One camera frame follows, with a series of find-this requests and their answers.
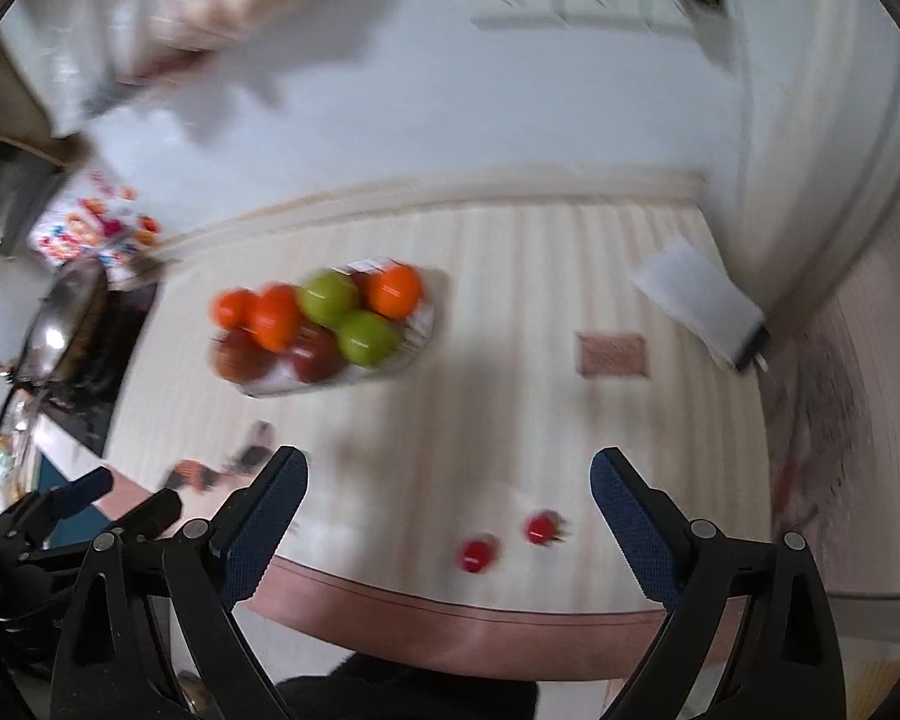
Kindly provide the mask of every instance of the stovetop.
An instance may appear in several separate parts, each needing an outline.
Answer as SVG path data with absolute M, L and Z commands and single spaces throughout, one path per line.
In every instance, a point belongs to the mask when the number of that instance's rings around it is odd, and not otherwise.
M 54 385 L 43 412 L 98 457 L 103 456 L 120 386 L 154 307 L 157 285 L 110 292 L 97 330 L 74 376 Z

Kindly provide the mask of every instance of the colorful package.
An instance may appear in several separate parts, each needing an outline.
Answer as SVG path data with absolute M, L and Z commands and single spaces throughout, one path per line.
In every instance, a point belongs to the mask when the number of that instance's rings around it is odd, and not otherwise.
M 165 237 L 151 210 L 151 203 L 96 157 L 50 201 L 29 233 L 29 244 L 53 266 L 97 252 L 112 276 L 124 277 L 134 260 Z

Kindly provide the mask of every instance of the orange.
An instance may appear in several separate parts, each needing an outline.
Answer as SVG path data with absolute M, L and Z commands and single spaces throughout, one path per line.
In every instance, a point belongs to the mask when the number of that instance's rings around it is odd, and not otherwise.
M 417 269 L 394 263 L 373 277 L 367 302 L 377 314 L 402 322 L 420 303 L 423 283 Z
M 210 319 L 224 330 L 246 327 L 250 309 L 257 296 L 250 290 L 227 290 L 219 293 L 210 304 Z
M 250 309 L 250 332 L 258 346 L 279 354 L 287 351 L 303 324 L 290 284 L 271 284 Z

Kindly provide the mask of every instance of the screw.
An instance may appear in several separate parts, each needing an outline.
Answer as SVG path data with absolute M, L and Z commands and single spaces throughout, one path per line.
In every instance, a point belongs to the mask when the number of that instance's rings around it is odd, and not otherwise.
M 790 531 L 786 536 L 783 536 L 783 543 L 794 550 L 794 552 L 799 552 L 807 546 L 806 539 L 799 533 L 794 533 L 793 531 Z
M 690 532 L 697 538 L 713 538 L 717 535 L 717 526 L 708 519 L 695 519 L 690 525 Z
M 106 552 L 106 550 L 113 546 L 115 541 L 117 541 L 117 538 L 113 533 L 101 533 L 93 539 L 93 548 L 97 552 Z
M 192 519 L 183 526 L 185 538 L 201 538 L 210 530 L 210 524 L 205 519 Z

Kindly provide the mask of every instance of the red apple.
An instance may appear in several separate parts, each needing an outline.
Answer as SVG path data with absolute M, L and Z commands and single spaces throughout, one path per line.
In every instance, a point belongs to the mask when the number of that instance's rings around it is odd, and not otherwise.
M 287 351 L 298 381 L 314 384 L 340 373 L 346 360 L 337 346 L 334 334 L 309 322 L 300 328 L 293 345 Z

